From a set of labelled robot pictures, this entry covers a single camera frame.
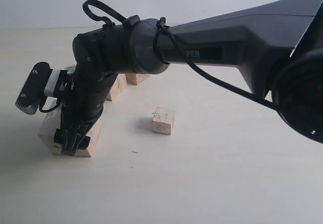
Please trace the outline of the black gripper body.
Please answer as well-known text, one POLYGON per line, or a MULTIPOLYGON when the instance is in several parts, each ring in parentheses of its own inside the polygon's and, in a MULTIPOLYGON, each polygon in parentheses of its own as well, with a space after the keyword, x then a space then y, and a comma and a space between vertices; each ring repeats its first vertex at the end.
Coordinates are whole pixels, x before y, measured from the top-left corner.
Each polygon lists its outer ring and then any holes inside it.
POLYGON ((87 133, 101 116, 117 76, 98 70, 61 70, 58 89, 62 101, 60 131, 87 133))

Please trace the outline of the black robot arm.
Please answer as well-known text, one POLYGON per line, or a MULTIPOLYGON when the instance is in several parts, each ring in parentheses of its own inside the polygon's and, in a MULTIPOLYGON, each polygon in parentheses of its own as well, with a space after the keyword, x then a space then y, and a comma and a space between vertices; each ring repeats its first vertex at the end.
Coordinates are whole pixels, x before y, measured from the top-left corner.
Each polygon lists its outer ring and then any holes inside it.
POLYGON ((189 65, 322 142, 322 0, 279 0, 177 26, 163 17, 126 18, 98 0, 82 8, 103 26, 72 43, 76 68, 60 97, 54 136, 62 154, 88 147, 87 133, 119 74, 156 75, 171 64, 189 65))

